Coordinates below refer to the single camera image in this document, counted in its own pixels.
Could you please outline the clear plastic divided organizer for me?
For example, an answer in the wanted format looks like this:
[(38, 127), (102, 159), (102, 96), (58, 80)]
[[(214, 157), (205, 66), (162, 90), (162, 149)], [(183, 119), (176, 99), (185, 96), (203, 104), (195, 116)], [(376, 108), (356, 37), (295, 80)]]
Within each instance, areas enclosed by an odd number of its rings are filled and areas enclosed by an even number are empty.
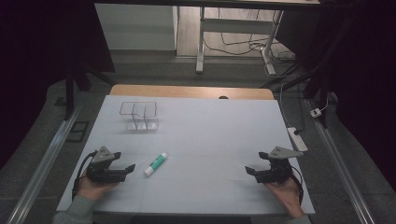
[(156, 131), (159, 126), (156, 102), (123, 102), (120, 117), (125, 121), (127, 131)]

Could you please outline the white cabinet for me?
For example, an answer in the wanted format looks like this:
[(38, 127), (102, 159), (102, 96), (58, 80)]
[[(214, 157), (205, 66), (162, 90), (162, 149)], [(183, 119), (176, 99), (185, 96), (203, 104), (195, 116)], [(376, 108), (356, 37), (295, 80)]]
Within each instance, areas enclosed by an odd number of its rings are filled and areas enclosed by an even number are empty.
[(97, 3), (95, 8), (110, 49), (177, 49), (176, 7)]

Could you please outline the white desk frame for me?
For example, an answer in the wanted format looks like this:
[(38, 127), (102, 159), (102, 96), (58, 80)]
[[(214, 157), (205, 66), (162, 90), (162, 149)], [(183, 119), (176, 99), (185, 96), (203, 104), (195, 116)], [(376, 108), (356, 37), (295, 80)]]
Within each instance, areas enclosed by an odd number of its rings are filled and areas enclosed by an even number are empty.
[(274, 17), (271, 21), (247, 21), (231, 20), (221, 18), (206, 18), (205, 8), (200, 7), (199, 20), (199, 42), (197, 51), (197, 61), (195, 71), (202, 74), (204, 71), (204, 36), (205, 33), (230, 33), (230, 34), (249, 34), (249, 35), (267, 35), (267, 41), (263, 47), (260, 47), (260, 53), (264, 60), (265, 71), (268, 75), (274, 76), (276, 70), (270, 57), (270, 50), (274, 42), (276, 31), (282, 17), (282, 10), (275, 10)]

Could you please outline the person's right hand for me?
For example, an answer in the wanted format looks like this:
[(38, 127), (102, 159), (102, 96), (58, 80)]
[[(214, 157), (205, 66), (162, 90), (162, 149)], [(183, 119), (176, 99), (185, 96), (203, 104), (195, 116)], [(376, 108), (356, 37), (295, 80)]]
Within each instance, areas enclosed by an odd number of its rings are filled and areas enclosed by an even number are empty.
[(304, 216), (304, 211), (300, 205), (300, 191), (298, 185), (289, 178), (281, 185), (273, 183), (264, 183), (276, 197), (280, 205), (285, 209), (291, 218), (299, 218)]

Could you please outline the black metal stand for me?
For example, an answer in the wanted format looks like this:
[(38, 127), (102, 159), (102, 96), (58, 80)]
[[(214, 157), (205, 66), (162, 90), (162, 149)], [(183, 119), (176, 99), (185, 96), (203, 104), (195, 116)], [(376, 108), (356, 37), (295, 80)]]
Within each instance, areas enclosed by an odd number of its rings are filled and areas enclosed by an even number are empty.
[(73, 63), (72, 65), (69, 65), (66, 68), (64, 74), (66, 86), (66, 111), (64, 116), (65, 120), (70, 120), (73, 112), (75, 111), (74, 84), (77, 84), (78, 88), (81, 91), (88, 91), (91, 88), (92, 84), (88, 79), (88, 74), (92, 74), (95, 77), (101, 79), (110, 87), (113, 87), (117, 84), (115, 80), (111, 79), (103, 72), (100, 72), (98, 69), (95, 69), (85, 63)]
[[(264, 84), (263, 85), (264, 87), (269, 87), (273, 82), (276, 82), (277, 79), (285, 78), (287, 74), (292, 73), (294, 70), (299, 68), (299, 65), (297, 63), (294, 63), (291, 66), (292, 70), (287, 70), (285, 74), (282, 76), (276, 76), (275, 68), (272, 65), (271, 57), (266, 56), (264, 53), (262, 53), (262, 57), (265, 65), (264, 71), (272, 79), (272, 81), (268, 82), (267, 84)], [(303, 97), (305, 99), (311, 99), (317, 93), (319, 93), (318, 109), (321, 112), (321, 115), (318, 116), (318, 121), (324, 128), (328, 127), (326, 123), (326, 108), (328, 106), (329, 75), (327, 75), (325, 71), (326, 64), (327, 64), (326, 59), (323, 59), (318, 63), (316, 67), (312, 68), (311, 70), (307, 71), (300, 77), (297, 77), (294, 80), (276, 89), (277, 92), (282, 92), (298, 84), (301, 84), (305, 81), (308, 81), (303, 91)]]

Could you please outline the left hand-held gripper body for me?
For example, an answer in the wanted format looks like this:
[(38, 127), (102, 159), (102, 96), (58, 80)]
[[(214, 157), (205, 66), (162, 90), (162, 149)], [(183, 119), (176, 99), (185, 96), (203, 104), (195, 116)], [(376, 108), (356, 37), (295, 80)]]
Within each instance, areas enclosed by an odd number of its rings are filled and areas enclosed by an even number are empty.
[(114, 160), (114, 153), (106, 147), (101, 147), (93, 156), (86, 176), (94, 183), (120, 183), (126, 178), (123, 170), (110, 170), (109, 166)]

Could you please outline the person's left hand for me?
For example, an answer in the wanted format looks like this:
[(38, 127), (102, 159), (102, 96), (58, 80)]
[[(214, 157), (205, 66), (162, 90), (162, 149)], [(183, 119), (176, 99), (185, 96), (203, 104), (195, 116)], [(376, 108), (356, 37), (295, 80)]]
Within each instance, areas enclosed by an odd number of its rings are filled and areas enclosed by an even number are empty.
[(94, 183), (84, 176), (78, 181), (77, 196), (85, 197), (92, 201), (98, 201), (103, 195), (105, 195), (111, 189), (114, 189), (118, 183)]

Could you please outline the aluminium rail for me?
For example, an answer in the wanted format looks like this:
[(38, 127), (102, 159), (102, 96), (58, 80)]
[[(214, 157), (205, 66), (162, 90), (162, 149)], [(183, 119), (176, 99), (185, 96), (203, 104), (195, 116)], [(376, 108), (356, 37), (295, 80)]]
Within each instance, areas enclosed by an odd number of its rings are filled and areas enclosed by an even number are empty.
[(372, 215), (372, 212), (370, 211), (367, 202), (364, 200), (362, 193), (355, 183), (351, 173), (349, 172), (347, 164), (342, 158), (337, 145), (333, 141), (329, 129), (325, 128), (319, 119), (313, 118), (313, 122), (361, 224), (375, 224), (375, 218)]
[(42, 160), (35, 169), (32, 178), (28, 182), (27, 187), (24, 189), (21, 197), (11, 212), (11, 215), (7, 219), (6, 224), (23, 224), (24, 220), (27, 218), (81, 108), (82, 102), (77, 102), (68, 119), (64, 119), (62, 121)]

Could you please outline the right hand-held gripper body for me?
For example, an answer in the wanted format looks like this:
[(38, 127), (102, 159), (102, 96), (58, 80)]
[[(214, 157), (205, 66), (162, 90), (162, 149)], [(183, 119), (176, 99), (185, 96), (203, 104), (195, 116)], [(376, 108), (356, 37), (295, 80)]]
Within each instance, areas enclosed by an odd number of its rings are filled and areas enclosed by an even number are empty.
[(256, 171), (255, 178), (258, 183), (284, 183), (292, 175), (289, 158), (296, 158), (304, 155), (303, 152), (284, 147), (275, 147), (268, 154), (270, 169)]

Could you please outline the white power strip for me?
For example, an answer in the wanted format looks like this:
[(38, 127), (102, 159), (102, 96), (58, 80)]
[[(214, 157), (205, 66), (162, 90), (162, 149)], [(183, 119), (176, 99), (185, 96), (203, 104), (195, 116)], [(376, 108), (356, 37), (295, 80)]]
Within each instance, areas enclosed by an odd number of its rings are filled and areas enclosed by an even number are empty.
[(300, 136), (300, 132), (296, 128), (290, 127), (287, 129), (287, 131), (291, 141), (299, 151), (305, 152), (308, 150), (303, 138)]

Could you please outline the green and white glue stick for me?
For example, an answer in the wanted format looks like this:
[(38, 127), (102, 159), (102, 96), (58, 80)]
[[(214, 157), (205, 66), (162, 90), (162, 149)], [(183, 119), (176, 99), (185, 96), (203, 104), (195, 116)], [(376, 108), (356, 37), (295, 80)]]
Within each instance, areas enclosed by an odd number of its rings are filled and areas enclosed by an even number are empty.
[(166, 152), (160, 154), (144, 171), (145, 175), (151, 176), (167, 160), (167, 157)]

